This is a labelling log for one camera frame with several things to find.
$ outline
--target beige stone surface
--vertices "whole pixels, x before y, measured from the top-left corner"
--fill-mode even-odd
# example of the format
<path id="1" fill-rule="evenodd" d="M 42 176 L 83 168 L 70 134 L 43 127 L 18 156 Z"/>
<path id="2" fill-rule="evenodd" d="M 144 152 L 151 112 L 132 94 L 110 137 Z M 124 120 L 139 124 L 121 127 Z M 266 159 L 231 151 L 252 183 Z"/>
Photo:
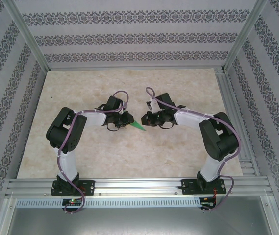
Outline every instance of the beige stone surface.
<path id="1" fill-rule="evenodd" d="M 224 111 L 212 69 L 204 70 L 89 70 L 48 72 L 25 149 L 18 178 L 55 178 L 56 155 L 46 131 L 62 107 L 76 111 L 106 103 L 117 90 L 129 93 L 127 110 L 140 123 L 150 97 L 168 92 L 176 105 L 204 113 Z M 125 100 L 123 94 L 118 97 Z M 174 126 L 170 130 L 132 126 L 110 132 L 104 126 L 86 128 L 76 152 L 81 178 L 195 177 L 207 153 L 199 130 Z M 238 158 L 223 174 L 242 176 Z"/>

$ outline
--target green object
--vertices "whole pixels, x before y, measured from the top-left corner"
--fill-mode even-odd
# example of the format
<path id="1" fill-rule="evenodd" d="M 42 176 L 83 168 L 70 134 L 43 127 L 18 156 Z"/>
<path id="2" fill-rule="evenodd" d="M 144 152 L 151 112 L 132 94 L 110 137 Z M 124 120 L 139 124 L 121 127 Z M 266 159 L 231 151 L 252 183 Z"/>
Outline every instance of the green object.
<path id="1" fill-rule="evenodd" d="M 143 128 L 143 126 L 142 125 L 140 125 L 138 122 L 133 122 L 132 124 L 131 124 L 131 126 L 133 126 L 133 127 L 136 127 L 136 128 L 138 128 L 139 130 L 142 130 L 142 131 L 146 131 L 144 128 Z"/>

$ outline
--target purple cable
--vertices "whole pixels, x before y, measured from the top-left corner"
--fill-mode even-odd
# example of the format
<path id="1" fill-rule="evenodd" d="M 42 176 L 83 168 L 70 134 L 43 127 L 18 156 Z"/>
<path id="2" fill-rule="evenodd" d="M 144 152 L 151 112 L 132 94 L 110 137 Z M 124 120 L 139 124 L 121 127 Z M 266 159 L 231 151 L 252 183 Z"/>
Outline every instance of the purple cable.
<path id="1" fill-rule="evenodd" d="M 220 172 L 221 172 L 222 168 L 223 168 L 224 165 L 226 164 L 226 162 L 227 162 L 228 160 L 231 160 L 231 159 L 235 158 L 235 157 L 240 153 L 240 151 L 241 151 L 241 149 L 242 149 L 241 138 L 239 137 L 239 135 L 238 135 L 238 133 L 236 132 L 236 130 L 235 130 L 232 126 L 230 126 L 228 123 L 226 123 L 225 121 L 222 121 L 222 120 L 220 120 L 220 119 L 218 119 L 218 118 L 216 118 L 216 117 L 214 117 L 214 116 L 207 115 L 207 114 L 203 114 L 203 113 L 196 112 L 196 111 L 193 111 L 193 110 L 180 109 L 180 108 L 175 107 L 175 106 L 173 106 L 173 105 L 167 104 L 167 103 L 165 103 L 165 102 L 163 102 L 163 101 L 161 101 L 161 100 L 158 100 L 157 98 L 155 98 L 155 92 L 154 92 L 154 90 L 153 90 L 151 87 L 146 87 L 146 92 L 148 93 L 148 95 L 149 95 L 152 99 L 156 100 L 156 101 L 157 101 L 158 103 L 160 103 L 160 104 L 166 105 L 166 106 L 168 106 L 168 107 L 170 107 L 170 108 L 172 108 L 172 109 L 176 109 L 176 110 L 179 110 L 179 111 L 183 111 L 183 112 L 186 112 L 186 111 L 187 111 L 187 112 L 189 112 L 189 113 L 196 114 L 196 115 L 201 116 L 201 117 L 211 118 L 211 119 L 213 119 L 213 120 L 215 120 L 215 121 L 217 121 L 217 122 L 222 123 L 224 126 L 226 126 L 228 129 L 230 129 L 230 130 L 234 133 L 234 135 L 236 136 L 237 141 L 238 141 L 238 148 L 237 148 L 237 151 L 236 151 L 232 156 L 226 158 L 226 159 L 222 162 L 221 166 L 220 166 L 219 169 L 218 169 L 218 174 L 219 174 L 219 175 L 220 175 Z M 221 177 L 230 178 L 230 179 L 232 180 L 232 184 L 231 184 L 231 187 L 230 187 L 229 191 L 228 191 L 227 194 L 225 195 L 225 197 L 221 200 L 221 202 L 220 202 L 215 208 L 210 209 L 210 208 L 208 208 L 208 207 L 206 207 L 206 206 L 203 206 L 203 207 L 207 208 L 207 209 L 210 210 L 210 211 L 213 211 L 213 210 L 219 208 L 220 205 L 226 200 L 226 198 L 227 198 L 228 195 L 231 193 L 231 191 L 232 191 L 232 189 L 233 189 L 233 187 L 234 187 L 234 179 L 233 179 L 231 176 L 227 176 L 227 175 L 220 175 L 220 176 L 221 176 Z"/>
<path id="2" fill-rule="evenodd" d="M 66 205 L 66 206 L 64 207 L 64 211 L 65 211 L 66 214 L 68 214 L 68 213 L 74 214 L 74 213 L 79 212 L 79 211 L 84 207 L 84 205 L 85 205 L 85 195 L 84 195 L 84 193 L 83 193 L 74 183 L 72 183 L 72 181 L 71 181 L 71 180 L 66 176 L 66 174 L 63 172 L 63 169 L 62 169 L 61 164 L 60 164 L 60 155 L 61 155 L 61 151 L 62 151 L 62 149 L 64 148 L 64 146 L 65 146 L 67 140 L 68 140 L 69 137 L 70 137 L 70 134 L 71 134 L 72 129 L 73 129 L 73 125 L 74 125 L 74 123 L 75 123 L 76 118 L 77 118 L 78 115 L 80 115 L 80 114 L 82 114 L 82 113 L 94 113 L 94 112 L 95 112 L 95 113 L 112 113 L 112 112 L 118 112 L 118 111 L 120 111 L 121 109 L 126 108 L 127 103 L 128 103 L 128 100 L 129 100 L 128 93 L 127 93 L 126 91 L 117 91 L 116 93 L 113 94 L 113 96 L 115 96 L 117 93 L 125 93 L 126 96 L 127 96 L 126 102 L 123 103 L 123 105 L 122 105 L 120 108 L 118 108 L 118 109 L 107 110 L 107 111 L 88 109 L 88 110 L 82 110 L 82 111 L 77 112 L 77 113 L 75 114 L 74 118 L 73 118 L 73 121 L 72 121 L 71 126 L 70 126 L 70 128 L 69 128 L 69 131 L 67 132 L 67 135 L 66 135 L 66 137 L 65 137 L 65 139 L 64 139 L 64 141 L 63 141 L 61 147 L 59 148 L 59 150 L 58 150 L 58 152 L 57 152 L 57 166 L 58 166 L 58 168 L 59 168 L 61 174 L 62 174 L 63 177 L 66 179 L 66 181 L 69 182 L 69 183 L 81 194 L 81 197 L 82 197 L 82 200 L 83 200 L 83 201 L 82 201 L 82 204 L 81 204 L 81 206 L 80 206 L 80 208 L 78 208 L 76 211 L 73 211 L 73 212 L 68 212 L 68 211 L 66 210 L 66 207 L 67 207 L 67 205 Z"/>

